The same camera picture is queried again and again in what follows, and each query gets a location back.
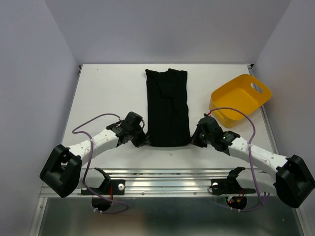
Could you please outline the black t shirt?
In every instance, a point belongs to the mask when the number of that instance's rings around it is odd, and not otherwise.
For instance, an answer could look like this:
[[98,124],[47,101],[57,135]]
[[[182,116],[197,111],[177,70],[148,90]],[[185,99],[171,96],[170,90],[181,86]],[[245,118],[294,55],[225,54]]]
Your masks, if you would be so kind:
[[153,147],[182,147],[190,141],[187,105],[188,72],[146,69],[149,143]]

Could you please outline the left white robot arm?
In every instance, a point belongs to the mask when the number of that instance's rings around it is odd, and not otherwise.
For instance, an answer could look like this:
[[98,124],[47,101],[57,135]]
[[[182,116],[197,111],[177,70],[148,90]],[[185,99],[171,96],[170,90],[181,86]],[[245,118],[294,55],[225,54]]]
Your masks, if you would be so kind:
[[147,135],[143,131],[143,118],[129,112],[125,119],[119,119],[95,136],[80,131],[80,125],[73,134],[85,134],[87,140],[65,147],[62,144],[53,148],[43,169],[40,179],[60,197],[69,196],[75,189],[84,188],[84,171],[82,166],[91,163],[92,159],[105,151],[132,142],[135,147],[144,145]]

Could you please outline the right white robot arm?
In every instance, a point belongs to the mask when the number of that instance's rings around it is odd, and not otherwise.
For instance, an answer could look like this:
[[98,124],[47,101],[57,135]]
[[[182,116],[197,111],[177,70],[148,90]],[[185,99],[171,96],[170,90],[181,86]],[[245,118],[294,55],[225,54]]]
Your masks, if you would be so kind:
[[233,131],[223,131],[211,116],[198,122],[191,143],[201,148],[211,145],[251,165],[250,169],[237,167],[227,177],[211,180],[209,193],[231,196],[226,202],[232,208],[246,206],[236,195],[260,192],[276,195],[287,206],[299,208],[315,188],[315,179],[300,156],[286,157],[255,146]]

